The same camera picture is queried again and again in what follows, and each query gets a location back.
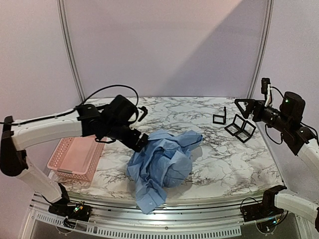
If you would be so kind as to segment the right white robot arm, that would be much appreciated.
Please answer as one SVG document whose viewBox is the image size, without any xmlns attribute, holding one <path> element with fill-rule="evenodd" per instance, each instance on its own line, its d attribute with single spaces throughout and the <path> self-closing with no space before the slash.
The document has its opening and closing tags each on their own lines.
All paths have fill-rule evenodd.
<svg viewBox="0 0 319 239">
<path fill-rule="evenodd" d="M 244 109 L 240 106 L 241 102 L 242 99 L 234 101 L 245 119 L 252 115 L 254 122 L 263 122 L 266 126 L 279 131 L 283 142 L 291 152 L 312 172 L 319 172 L 319 137 L 309 126 L 302 124 L 306 102 L 301 96 L 285 92 L 278 110 L 266 105 L 265 100 L 245 99 L 247 105 Z M 308 220 L 316 229 L 319 227 L 318 204 L 298 196 L 282 185 L 264 191 L 262 202 L 257 208 L 244 207 L 242 213 L 246 214 L 249 220 L 255 220 L 258 217 L 268 217 L 273 212 L 283 211 Z"/>
</svg>

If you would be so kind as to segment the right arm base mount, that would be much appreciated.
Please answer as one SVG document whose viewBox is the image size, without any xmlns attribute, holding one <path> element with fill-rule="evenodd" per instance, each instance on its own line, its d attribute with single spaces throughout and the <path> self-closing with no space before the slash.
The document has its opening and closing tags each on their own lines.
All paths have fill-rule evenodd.
<svg viewBox="0 0 319 239">
<path fill-rule="evenodd" d="M 248 197 L 242 200 L 240 213 L 245 223 L 254 221 L 256 228 L 260 232 L 267 234 L 281 224 L 289 212 L 278 208 L 267 208 L 262 202 Z"/>
</svg>

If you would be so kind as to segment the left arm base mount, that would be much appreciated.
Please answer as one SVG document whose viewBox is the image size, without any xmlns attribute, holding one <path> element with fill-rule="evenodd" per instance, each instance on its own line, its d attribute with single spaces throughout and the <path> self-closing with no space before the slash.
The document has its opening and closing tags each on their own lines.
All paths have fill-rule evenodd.
<svg viewBox="0 0 319 239">
<path fill-rule="evenodd" d="M 74 229 L 77 221 L 88 222 L 93 208 L 84 201 L 71 203 L 69 199 L 60 199 L 50 203 L 48 211 L 52 214 L 64 217 L 63 226 Z"/>
</svg>

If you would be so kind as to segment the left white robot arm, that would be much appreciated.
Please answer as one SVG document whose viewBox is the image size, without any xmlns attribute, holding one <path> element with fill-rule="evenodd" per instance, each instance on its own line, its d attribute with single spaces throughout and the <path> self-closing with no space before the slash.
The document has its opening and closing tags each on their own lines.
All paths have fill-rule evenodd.
<svg viewBox="0 0 319 239">
<path fill-rule="evenodd" d="M 81 103 L 69 111 L 42 118 L 20 121 L 8 116 L 0 140 L 0 170 L 40 193 L 63 216 L 70 216 L 74 205 L 66 189 L 32 164 L 26 149 L 62 138 L 95 136 L 97 143 L 119 141 L 139 152 L 147 145 L 148 135 L 131 126 L 142 121 L 147 114 L 146 107 L 139 107 L 117 95 L 110 103 L 99 107 Z"/>
</svg>

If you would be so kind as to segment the blue button-up shirt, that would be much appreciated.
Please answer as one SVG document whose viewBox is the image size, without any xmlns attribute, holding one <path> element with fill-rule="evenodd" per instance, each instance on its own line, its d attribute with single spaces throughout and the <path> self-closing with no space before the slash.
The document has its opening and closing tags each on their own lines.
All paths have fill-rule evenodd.
<svg viewBox="0 0 319 239">
<path fill-rule="evenodd" d="M 126 174 L 135 182 L 136 204 L 143 214 L 165 203 L 165 188 L 185 181 L 192 172 L 191 152 L 202 140 L 193 130 L 175 136 L 160 129 L 149 135 L 146 147 L 132 155 Z"/>
</svg>

